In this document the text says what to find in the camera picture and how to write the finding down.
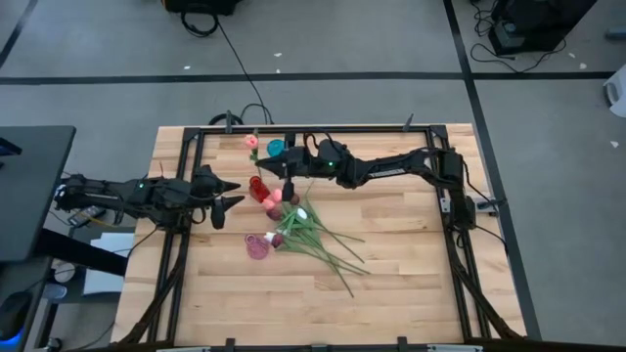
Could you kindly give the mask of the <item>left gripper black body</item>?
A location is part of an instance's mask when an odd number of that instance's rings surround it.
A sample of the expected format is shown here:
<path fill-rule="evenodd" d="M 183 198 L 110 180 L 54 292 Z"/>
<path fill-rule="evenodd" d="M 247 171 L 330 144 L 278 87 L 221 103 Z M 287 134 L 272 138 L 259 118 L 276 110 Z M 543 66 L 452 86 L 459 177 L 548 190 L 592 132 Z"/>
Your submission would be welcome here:
<path fill-rule="evenodd" d="M 224 216 L 225 206 L 220 197 L 225 188 L 224 182 L 213 173 L 209 164 L 201 166 L 193 174 L 191 209 L 205 209 L 210 206 L 212 216 Z"/>

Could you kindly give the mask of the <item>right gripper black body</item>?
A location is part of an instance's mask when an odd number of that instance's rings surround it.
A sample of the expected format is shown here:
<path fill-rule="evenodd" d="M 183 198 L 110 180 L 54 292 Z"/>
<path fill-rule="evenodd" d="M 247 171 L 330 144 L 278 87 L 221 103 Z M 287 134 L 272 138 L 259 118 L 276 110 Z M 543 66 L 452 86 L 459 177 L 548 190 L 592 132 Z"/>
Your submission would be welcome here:
<path fill-rule="evenodd" d="M 318 177 L 315 157 L 307 147 L 291 147 L 282 152 L 284 179 L 291 177 Z"/>

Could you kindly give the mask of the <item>dark red artificial tulip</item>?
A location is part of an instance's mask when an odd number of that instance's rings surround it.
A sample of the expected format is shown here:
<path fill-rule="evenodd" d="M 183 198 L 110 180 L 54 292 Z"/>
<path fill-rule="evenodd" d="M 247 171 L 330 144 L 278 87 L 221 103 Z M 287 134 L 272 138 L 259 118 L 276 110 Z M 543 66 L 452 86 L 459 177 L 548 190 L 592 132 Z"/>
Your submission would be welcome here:
<path fill-rule="evenodd" d="M 311 182 L 302 192 L 294 192 L 290 200 L 291 205 L 299 205 L 308 199 L 309 193 L 313 188 L 314 183 Z"/>
<path fill-rule="evenodd" d="M 279 251 L 305 254 L 335 270 L 338 268 L 338 259 L 324 248 L 317 223 L 309 211 L 297 206 L 292 210 L 274 208 L 266 214 L 276 222 L 275 229 L 264 236 L 271 246 Z"/>
<path fill-rule="evenodd" d="M 325 263 L 336 274 L 349 272 L 355 275 L 369 275 L 369 272 L 340 259 L 323 248 L 323 246 L 315 240 L 309 240 L 302 237 L 284 236 L 277 234 L 271 240 L 272 245 L 279 251 L 289 253 L 305 254 Z"/>

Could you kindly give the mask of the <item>red glass vase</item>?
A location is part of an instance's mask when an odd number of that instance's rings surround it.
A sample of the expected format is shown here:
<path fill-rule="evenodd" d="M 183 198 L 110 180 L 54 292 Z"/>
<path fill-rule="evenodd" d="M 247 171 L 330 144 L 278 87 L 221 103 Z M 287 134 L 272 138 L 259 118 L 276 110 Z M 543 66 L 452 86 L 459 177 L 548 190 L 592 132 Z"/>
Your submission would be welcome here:
<path fill-rule="evenodd" d="M 257 202 L 262 203 L 271 196 L 270 190 L 259 176 L 252 176 L 249 179 L 248 192 Z"/>

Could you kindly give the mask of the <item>pink glass vase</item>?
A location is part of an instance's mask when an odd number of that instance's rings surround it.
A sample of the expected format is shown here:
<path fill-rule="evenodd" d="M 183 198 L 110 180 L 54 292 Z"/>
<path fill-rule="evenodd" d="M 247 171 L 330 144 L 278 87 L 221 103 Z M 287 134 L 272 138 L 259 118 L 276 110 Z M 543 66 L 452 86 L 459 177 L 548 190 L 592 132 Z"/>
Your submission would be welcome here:
<path fill-rule="evenodd" d="M 247 255 L 254 260 L 262 260 L 269 253 L 270 243 L 262 236 L 246 235 L 245 243 Z"/>

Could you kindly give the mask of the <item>dark handheld remote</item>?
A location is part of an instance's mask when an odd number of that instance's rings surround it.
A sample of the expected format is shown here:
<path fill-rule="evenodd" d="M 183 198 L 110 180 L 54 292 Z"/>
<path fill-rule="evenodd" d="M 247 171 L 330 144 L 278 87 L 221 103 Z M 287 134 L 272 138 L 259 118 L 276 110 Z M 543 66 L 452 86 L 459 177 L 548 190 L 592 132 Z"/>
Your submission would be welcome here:
<path fill-rule="evenodd" d="M 94 220 L 99 220 L 105 214 L 106 210 L 104 208 L 92 205 L 74 212 L 69 216 L 67 222 L 72 227 L 79 228 L 88 225 Z"/>

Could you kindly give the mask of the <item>white paper sheet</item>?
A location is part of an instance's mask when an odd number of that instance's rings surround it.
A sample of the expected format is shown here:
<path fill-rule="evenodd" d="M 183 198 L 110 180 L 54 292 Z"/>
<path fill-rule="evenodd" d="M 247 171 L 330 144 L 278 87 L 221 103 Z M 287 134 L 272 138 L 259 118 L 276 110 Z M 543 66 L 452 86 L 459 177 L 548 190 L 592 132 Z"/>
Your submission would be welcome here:
<path fill-rule="evenodd" d="M 134 234 L 123 232 L 104 232 L 98 239 L 90 241 L 98 248 L 96 264 L 85 272 L 83 296 L 121 293 L 127 257 L 134 245 Z"/>

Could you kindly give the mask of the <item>black desk foot bar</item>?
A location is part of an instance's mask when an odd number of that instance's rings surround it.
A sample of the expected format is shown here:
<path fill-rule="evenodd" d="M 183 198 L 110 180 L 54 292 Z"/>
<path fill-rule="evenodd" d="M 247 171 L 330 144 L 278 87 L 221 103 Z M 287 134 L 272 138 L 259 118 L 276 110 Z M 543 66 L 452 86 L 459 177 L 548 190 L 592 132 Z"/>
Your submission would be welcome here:
<path fill-rule="evenodd" d="M 32 255 L 49 256 L 121 277 L 125 275 L 128 264 L 128 259 L 124 256 L 48 229 L 40 232 Z"/>

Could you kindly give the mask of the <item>black floor case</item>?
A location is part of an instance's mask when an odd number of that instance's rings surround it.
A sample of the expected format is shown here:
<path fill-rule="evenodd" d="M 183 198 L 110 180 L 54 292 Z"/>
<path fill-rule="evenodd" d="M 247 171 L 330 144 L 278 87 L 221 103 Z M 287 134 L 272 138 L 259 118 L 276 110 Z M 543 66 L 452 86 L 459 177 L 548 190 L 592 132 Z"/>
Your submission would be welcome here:
<path fill-rule="evenodd" d="M 243 0 L 160 0 L 170 13 L 201 13 L 231 16 Z"/>

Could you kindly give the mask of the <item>black desk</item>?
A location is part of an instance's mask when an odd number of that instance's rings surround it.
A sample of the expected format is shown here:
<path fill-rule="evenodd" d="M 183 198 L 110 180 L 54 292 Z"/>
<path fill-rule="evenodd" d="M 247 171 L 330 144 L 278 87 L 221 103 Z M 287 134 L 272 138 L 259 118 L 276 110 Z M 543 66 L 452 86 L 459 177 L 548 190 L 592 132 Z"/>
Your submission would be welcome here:
<path fill-rule="evenodd" d="M 68 125 L 0 127 L 0 140 L 22 150 L 0 155 L 0 262 L 47 255 L 45 246 L 59 236 L 44 223 L 75 132 Z"/>

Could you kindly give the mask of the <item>small grey power box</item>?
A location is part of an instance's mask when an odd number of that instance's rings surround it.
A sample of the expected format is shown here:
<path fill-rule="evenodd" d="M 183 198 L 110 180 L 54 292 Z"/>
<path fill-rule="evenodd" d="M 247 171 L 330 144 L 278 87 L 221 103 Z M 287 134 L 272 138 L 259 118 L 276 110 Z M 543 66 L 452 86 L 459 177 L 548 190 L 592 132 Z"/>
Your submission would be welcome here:
<path fill-rule="evenodd" d="M 473 198 L 472 199 L 477 212 L 496 213 L 499 207 L 508 203 L 506 198 Z"/>

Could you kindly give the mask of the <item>black computer mouse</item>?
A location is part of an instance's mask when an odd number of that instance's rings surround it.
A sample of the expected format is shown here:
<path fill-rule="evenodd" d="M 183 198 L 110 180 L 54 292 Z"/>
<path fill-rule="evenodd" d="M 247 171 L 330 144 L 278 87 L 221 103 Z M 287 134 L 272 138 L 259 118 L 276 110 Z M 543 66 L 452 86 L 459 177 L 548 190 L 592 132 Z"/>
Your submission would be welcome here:
<path fill-rule="evenodd" d="M 10 340 L 22 330 L 32 295 L 28 291 L 10 294 L 0 304 L 0 341 Z"/>

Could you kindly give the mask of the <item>black equipment box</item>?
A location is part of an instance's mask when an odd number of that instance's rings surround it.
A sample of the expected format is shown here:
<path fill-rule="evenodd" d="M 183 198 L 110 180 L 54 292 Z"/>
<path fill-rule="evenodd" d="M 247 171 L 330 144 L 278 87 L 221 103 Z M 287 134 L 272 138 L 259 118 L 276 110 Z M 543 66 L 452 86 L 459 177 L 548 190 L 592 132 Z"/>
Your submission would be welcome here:
<path fill-rule="evenodd" d="M 598 0 L 497 0 L 488 39 L 497 55 L 551 52 Z"/>

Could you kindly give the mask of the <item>white trash bin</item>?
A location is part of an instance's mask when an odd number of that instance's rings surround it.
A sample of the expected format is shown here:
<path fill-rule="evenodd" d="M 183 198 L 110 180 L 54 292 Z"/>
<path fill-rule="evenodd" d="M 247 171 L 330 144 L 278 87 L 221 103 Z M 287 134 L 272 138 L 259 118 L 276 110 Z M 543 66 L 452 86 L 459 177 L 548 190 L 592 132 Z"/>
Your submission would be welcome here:
<path fill-rule="evenodd" d="M 616 116 L 626 118 L 626 64 L 604 83 L 604 92 L 609 110 Z"/>

